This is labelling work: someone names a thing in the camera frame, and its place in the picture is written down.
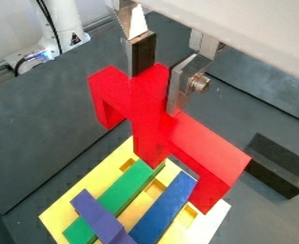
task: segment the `green block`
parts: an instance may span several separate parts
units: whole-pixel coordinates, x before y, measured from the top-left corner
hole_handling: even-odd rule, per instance
[[[118,216],[138,193],[146,187],[154,176],[163,167],[163,162],[153,170],[146,163],[138,159],[131,167],[125,171],[97,202],[114,216]],[[78,216],[63,231],[63,236],[70,244],[90,244],[97,240],[94,232]]]

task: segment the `dark blue block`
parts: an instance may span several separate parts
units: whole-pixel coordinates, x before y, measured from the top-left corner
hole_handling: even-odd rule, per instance
[[[195,180],[186,173],[179,172],[129,232],[130,237],[138,244],[157,242],[186,203],[194,186]]]
[[[86,190],[70,200],[70,204],[103,244],[135,244],[121,222],[105,211]]]

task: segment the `purple block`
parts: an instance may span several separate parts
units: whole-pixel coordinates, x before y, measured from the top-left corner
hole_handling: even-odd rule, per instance
[[[93,231],[102,243],[110,243],[123,228],[115,217],[106,212],[93,225]]]
[[[135,244],[121,222],[105,211],[86,190],[70,200],[70,204],[103,244]]]
[[[70,204],[90,226],[95,224],[97,220],[106,213],[86,190],[82,190],[70,200]]]

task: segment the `metal bracket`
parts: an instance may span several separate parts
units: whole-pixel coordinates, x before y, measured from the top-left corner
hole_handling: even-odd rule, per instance
[[[210,80],[203,76],[205,69],[223,48],[213,37],[191,30],[189,48],[197,53],[171,68],[166,113],[175,116],[185,108],[191,92],[205,93]]]

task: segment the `red cross-shaped block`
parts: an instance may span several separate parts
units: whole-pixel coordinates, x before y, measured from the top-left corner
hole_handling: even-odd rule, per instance
[[[169,69],[155,64],[134,78],[107,67],[89,77],[99,123],[131,121],[134,153],[154,168],[173,154],[199,180],[189,201],[205,214],[239,176],[250,157],[185,112],[165,112]]]

